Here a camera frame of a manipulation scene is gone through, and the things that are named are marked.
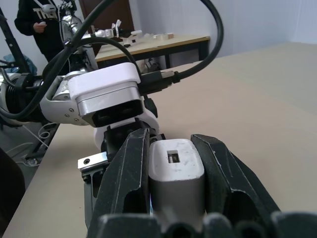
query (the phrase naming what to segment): wooden table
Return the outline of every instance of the wooden table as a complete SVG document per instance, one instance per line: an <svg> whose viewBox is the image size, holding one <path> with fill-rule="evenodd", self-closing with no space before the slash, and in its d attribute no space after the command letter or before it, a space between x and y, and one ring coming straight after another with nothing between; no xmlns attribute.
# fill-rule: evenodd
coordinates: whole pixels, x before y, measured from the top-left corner
<svg viewBox="0 0 317 238"><path fill-rule="evenodd" d="M316 45L295 43L218 58L151 95L161 132L217 137L282 211L317 211L316 61ZM96 153L91 127L61 125L3 238L85 237L77 160Z"/></svg>
<svg viewBox="0 0 317 238"><path fill-rule="evenodd" d="M138 44L128 47L127 49L135 60L165 56L166 68L170 68L170 55L179 52L197 49L199 60L204 60L209 54L209 41L209 36L175 35L173 39L166 41L141 39ZM104 68L127 62L128 60L121 50L111 45L104 45L97 54L96 61L99 68Z"/></svg>

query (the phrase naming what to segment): person's hand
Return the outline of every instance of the person's hand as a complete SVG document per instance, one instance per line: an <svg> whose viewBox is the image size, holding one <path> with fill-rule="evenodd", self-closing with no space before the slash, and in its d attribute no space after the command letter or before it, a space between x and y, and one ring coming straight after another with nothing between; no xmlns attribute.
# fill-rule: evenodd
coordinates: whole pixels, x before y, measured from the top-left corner
<svg viewBox="0 0 317 238"><path fill-rule="evenodd" d="M36 33L43 33L46 26L47 24L35 23L33 29Z"/></svg>

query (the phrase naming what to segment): black hoodie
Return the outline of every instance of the black hoodie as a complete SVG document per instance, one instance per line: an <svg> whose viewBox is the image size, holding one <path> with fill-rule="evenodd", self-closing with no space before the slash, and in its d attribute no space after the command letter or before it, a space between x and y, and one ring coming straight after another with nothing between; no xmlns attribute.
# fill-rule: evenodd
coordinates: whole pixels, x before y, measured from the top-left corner
<svg viewBox="0 0 317 238"><path fill-rule="evenodd" d="M39 0L43 5L50 4L48 0ZM36 33L34 23L44 21L47 24L43 33ZM63 50L63 43L59 33L57 11L46 14L33 0L19 0L19 11L14 21L16 28L24 35L34 36L36 44L42 54L51 54Z"/></svg>

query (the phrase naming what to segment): gray floor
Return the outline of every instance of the gray floor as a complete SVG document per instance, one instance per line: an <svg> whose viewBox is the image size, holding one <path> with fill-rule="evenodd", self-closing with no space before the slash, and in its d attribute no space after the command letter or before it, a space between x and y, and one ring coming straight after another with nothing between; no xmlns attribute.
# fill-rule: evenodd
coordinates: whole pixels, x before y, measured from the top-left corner
<svg viewBox="0 0 317 238"><path fill-rule="evenodd" d="M35 135L38 134L39 129L42 127L40 123L28 123L25 125L28 129L30 129ZM37 143L38 140L25 128L10 128L7 126L3 127L3 130L0 131L0 147L5 152L11 150L12 148L21 145L23 143ZM19 148L16 148L10 152L8 155L15 162L22 162L23 156L26 155L31 150L32 144L23 145ZM23 164L18 164L21 168L24 178L25 178L25 187L27 188L37 170L37 167L27 167Z"/></svg>

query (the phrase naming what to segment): beige table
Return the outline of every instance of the beige table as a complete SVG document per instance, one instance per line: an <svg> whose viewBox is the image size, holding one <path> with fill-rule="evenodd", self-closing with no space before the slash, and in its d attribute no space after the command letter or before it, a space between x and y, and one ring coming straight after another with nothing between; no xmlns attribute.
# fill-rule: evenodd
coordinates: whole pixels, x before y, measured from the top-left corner
<svg viewBox="0 0 317 238"><path fill-rule="evenodd" d="M219 58L151 95L161 131L167 138L221 139L283 211L317 211L316 62L317 46L294 43ZM77 159L98 152L92 131L59 128L4 238L85 236Z"/></svg>
<svg viewBox="0 0 317 238"><path fill-rule="evenodd" d="M208 56L209 41L209 36L175 35L173 39L165 41L140 39L140 42L127 49L135 60L165 56L166 68L170 68L170 55L179 52L197 49L199 60L204 60ZM99 68L104 68L109 65L126 62L127 58L125 54L116 47L103 45L95 60Z"/></svg>

